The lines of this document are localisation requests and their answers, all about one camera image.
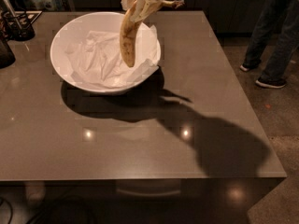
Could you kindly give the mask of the white paper towel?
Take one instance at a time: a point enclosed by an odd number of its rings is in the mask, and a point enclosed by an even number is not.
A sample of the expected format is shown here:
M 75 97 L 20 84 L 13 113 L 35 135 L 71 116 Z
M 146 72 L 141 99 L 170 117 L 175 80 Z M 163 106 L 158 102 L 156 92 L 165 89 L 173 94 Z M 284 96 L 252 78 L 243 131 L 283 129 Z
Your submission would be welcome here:
M 120 35 L 90 31 L 84 40 L 70 43 L 65 54 L 74 70 L 88 84 L 105 89 L 128 88 L 147 79 L 158 68 L 157 32 L 154 26 L 139 28 L 135 42 L 135 65 L 129 67 L 120 51 Z

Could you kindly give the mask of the white stick in holder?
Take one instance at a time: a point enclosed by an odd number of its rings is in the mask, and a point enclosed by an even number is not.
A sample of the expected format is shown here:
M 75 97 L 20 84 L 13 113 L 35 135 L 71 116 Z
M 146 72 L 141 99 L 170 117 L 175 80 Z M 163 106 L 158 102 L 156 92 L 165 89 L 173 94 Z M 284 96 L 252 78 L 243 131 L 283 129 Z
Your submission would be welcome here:
M 3 0 L 4 4 L 6 5 L 7 7 L 7 11 L 11 14 L 11 17 L 14 19 L 14 21 L 17 23 L 18 25 L 18 29 L 21 30 L 21 24 L 17 18 L 17 15 L 15 13 L 15 10 L 13 8 L 13 6 L 10 4 L 10 1 L 9 0 Z

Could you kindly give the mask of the dark round object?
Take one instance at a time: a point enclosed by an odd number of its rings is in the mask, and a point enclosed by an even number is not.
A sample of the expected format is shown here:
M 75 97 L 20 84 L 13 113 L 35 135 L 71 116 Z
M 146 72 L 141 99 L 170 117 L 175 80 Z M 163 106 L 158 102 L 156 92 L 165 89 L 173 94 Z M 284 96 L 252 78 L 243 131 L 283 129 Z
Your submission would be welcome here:
M 0 68 L 8 67 L 16 61 L 14 53 L 8 45 L 6 39 L 0 33 Z

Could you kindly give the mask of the white ceramic bowl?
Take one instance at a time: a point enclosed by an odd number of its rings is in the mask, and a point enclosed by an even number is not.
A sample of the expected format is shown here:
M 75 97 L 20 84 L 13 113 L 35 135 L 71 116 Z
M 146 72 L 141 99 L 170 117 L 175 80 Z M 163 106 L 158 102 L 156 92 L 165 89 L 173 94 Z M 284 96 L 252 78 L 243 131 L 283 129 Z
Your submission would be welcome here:
M 75 80 L 73 75 L 73 68 L 69 62 L 67 55 L 64 53 L 67 46 L 70 43 L 78 43 L 85 39 L 90 31 L 95 32 L 112 32 L 120 34 L 121 22 L 123 20 L 123 15 L 115 12 L 95 12 L 87 15 L 82 15 L 78 18 L 73 19 L 67 23 L 64 27 L 53 38 L 50 47 L 50 60 L 57 72 L 57 74 L 67 83 L 73 85 L 76 88 L 95 92 L 104 95 L 120 94 L 124 93 L 131 88 L 139 85 L 145 80 L 142 80 L 136 85 L 129 86 L 128 88 L 118 88 L 118 89 L 105 89 L 100 86 L 95 86 L 93 84 L 88 84 L 81 77 L 78 81 Z M 148 27 L 146 24 L 141 24 L 139 28 L 145 29 Z M 159 41 L 157 42 L 158 47 L 158 62 L 161 58 L 161 47 Z

